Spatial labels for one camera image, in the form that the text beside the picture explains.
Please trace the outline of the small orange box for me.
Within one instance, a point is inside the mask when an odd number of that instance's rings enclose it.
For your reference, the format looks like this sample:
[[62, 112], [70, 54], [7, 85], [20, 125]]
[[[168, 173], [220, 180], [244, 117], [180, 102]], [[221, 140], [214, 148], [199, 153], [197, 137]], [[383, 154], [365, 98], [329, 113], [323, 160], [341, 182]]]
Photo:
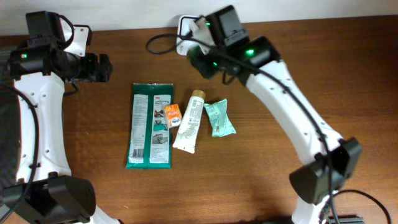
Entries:
[[168, 128], [175, 128], [182, 122], [182, 114], [178, 104], [164, 106], [165, 120]]

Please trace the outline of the mint green tissue pack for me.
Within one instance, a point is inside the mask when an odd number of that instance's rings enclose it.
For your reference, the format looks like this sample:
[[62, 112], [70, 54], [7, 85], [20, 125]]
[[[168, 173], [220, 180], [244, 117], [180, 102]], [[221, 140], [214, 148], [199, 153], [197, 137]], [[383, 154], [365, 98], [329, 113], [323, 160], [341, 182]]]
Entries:
[[227, 115], [228, 100], [225, 98], [213, 104], [204, 104], [212, 127], [213, 137], [224, 137], [236, 134], [236, 130]]

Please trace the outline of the white cream tube gold cap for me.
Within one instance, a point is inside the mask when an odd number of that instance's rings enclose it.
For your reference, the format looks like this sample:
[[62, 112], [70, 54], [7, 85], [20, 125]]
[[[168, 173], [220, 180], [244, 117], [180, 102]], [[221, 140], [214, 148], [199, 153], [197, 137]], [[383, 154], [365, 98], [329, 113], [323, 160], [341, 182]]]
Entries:
[[195, 153], [198, 130], [205, 102], [205, 92], [194, 90], [187, 104], [173, 147], [191, 154]]

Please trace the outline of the green 3M gloves packet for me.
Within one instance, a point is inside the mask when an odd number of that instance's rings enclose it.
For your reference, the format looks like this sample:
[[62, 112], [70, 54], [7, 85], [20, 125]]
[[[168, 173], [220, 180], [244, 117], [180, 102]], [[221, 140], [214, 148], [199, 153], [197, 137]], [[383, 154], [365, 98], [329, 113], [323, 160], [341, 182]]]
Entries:
[[126, 169], [171, 168], [171, 133], [164, 107], [171, 105], [171, 83], [135, 83]]

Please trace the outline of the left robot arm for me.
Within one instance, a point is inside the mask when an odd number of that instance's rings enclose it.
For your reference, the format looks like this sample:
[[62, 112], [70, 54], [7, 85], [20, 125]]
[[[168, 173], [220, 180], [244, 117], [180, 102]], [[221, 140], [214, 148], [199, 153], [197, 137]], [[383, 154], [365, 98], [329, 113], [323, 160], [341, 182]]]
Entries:
[[89, 26], [72, 24], [55, 12], [25, 16], [29, 38], [12, 50], [5, 67], [6, 90], [17, 95], [21, 153], [16, 185], [2, 191], [5, 214], [29, 223], [114, 223], [96, 204], [90, 181], [72, 176], [63, 140], [65, 85], [108, 82], [113, 67], [106, 54], [86, 51]]

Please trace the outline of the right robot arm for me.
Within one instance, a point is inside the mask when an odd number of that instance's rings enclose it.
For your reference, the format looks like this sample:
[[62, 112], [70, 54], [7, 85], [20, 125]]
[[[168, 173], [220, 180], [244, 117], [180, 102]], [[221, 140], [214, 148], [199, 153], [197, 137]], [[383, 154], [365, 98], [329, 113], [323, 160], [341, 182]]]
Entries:
[[362, 152], [355, 138], [344, 139], [314, 109], [264, 36], [250, 39], [233, 6], [206, 16], [182, 16], [178, 33], [205, 78], [223, 72], [238, 80], [271, 112], [293, 144], [302, 167], [289, 176], [298, 200], [291, 223], [344, 223], [334, 198], [353, 175]]

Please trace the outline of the grey plastic mesh basket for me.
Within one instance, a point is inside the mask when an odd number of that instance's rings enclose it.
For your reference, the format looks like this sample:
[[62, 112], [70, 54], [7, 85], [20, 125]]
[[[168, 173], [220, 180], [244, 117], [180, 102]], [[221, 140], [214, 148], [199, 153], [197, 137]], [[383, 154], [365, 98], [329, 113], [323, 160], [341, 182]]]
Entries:
[[11, 86], [8, 60], [16, 46], [1, 47], [1, 205], [3, 188], [16, 184], [19, 163], [20, 117], [18, 98], [2, 84]]

